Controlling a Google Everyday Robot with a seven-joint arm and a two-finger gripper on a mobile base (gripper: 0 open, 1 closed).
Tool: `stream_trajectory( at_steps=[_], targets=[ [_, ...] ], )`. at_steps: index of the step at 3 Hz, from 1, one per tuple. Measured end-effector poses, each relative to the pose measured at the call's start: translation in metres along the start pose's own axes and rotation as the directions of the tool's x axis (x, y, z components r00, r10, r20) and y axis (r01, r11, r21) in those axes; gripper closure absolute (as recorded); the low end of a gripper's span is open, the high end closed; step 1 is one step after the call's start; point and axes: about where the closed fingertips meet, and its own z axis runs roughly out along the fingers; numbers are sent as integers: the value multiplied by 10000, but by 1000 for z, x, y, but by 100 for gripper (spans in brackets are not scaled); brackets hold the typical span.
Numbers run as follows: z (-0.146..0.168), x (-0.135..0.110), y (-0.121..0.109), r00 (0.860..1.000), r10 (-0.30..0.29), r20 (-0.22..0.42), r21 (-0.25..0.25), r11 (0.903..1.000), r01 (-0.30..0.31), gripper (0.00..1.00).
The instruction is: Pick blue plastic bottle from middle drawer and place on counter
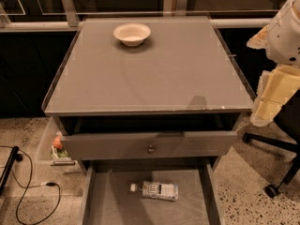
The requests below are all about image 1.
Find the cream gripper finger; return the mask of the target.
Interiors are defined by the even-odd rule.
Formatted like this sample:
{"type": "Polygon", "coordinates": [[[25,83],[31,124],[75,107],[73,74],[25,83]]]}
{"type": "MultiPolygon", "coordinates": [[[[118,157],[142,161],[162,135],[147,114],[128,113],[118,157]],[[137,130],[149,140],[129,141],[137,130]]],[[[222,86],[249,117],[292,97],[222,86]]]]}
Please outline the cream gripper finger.
{"type": "Polygon", "coordinates": [[[300,67],[279,64],[272,71],[264,70],[259,79],[250,122],[265,127],[300,89],[300,67]]]}
{"type": "Polygon", "coordinates": [[[248,42],[247,46],[251,49],[265,49],[266,48],[266,35],[269,26],[263,27],[256,35],[254,35],[248,42]]]}

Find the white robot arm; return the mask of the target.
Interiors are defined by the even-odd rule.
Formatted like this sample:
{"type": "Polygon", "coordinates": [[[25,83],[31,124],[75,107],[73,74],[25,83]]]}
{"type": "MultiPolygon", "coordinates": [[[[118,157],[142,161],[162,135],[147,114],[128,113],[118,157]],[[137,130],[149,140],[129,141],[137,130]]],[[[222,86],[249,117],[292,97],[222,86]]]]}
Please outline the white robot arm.
{"type": "Polygon", "coordinates": [[[254,126],[265,127],[300,89],[300,0],[287,0],[247,46],[265,49],[266,57],[277,64],[262,72],[250,116],[254,126]]]}

